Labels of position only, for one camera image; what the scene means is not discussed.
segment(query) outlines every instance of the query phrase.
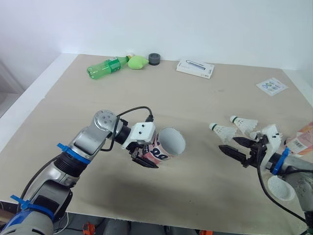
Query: badminton shuttlecock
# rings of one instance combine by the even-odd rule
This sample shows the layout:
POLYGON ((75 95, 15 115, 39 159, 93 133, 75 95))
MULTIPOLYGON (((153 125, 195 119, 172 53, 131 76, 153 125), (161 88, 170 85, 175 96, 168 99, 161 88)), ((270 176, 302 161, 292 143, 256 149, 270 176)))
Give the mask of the badminton shuttlecock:
POLYGON ((230 121, 234 123, 238 127, 238 129, 247 137, 250 137, 250 133, 258 124, 258 120, 245 119, 237 116, 231 116, 230 121))
POLYGON ((237 128, 235 127, 220 126, 216 123, 211 123, 209 127, 221 138, 224 144, 229 143, 233 139, 237 131, 237 128))

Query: blue clamp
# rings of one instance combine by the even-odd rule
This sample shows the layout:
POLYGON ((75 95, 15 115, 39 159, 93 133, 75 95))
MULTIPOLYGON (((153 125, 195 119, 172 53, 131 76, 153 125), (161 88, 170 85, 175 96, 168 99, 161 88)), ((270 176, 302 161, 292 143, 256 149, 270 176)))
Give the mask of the blue clamp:
POLYGON ((28 208, 39 210, 39 211, 44 212, 47 215, 49 215, 50 219, 52 221, 54 221, 54 214, 48 208, 31 204, 29 200, 24 201, 23 199, 20 199, 19 197, 15 196, 15 195, 12 195, 11 198, 21 204, 22 211, 24 211, 28 208))
POLYGON ((276 166, 274 167, 274 170, 272 172, 273 175, 277 175, 279 169, 281 168, 282 164, 284 163, 285 158, 289 155, 289 148, 286 147, 284 152, 282 153, 282 156, 276 163, 276 166))
POLYGON ((73 156, 74 158, 76 158, 77 160, 85 163, 85 164, 89 164, 90 160, 83 158, 82 156, 80 156, 78 153, 75 153, 73 150, 70 149, 70 147, 68 147, 67 145, 63 145, 61 143, 58 143, 57 145, 60 149, 62 149, 63 152, 68 153, 69 155, 73 156))

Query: product box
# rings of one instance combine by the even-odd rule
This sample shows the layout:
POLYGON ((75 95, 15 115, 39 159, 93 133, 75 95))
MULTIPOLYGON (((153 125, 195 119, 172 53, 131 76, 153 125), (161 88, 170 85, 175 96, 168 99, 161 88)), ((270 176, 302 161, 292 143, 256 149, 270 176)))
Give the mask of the product box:
POLYGON ((176 67, 176 71, 192 74, 210 79, 214 65, 202 63, 195 60, 181 59, 176 67))

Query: paper cup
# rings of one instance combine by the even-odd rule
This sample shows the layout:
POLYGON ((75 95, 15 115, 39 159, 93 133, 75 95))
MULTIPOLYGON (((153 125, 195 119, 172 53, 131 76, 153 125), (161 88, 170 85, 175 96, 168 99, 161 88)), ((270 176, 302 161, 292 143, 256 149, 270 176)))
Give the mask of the paper cup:
POLYGON ((171 159, 185 150, 186 141, 181 133, 172 127, 161 130, 154 142, 142 149, 141 156, 158 164, 171 159))

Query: table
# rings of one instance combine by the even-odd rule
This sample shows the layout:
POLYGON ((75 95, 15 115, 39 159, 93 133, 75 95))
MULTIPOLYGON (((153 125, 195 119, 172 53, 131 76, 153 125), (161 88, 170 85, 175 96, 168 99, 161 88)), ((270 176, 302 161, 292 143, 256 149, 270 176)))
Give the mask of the table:
MULTIPOLYGON (((159 169, 147 169, 116 144, 82 173, 69 212, 244 234, 292 235, 305 229, 266 198, 254 168, 245 169, 219 151, 221 142, 208 129, 211 122, 231 126, 231 115, 257 118, 260 127, 275 123, 286 137, 306 125, 312 107, 282 70, 216 65, 206 80, 175 71, 175 61, 162 61, 89 79, 86 67, 105 59, 78 55, 5 146, 1 200, 12 202, 11 194, 20 195, 34 172, 60 153, 56 144, 69 143, 96 111, 120 113, 147 105, 158 130, 181 131, 185 152, 159 169), (289 88, 270 97, 255 86, 272 77, 289 88)), ((132 125, 146 115, 138 111, 125 119, 132 125)), ((303 215, 297 200, 287 206, 303 215)))

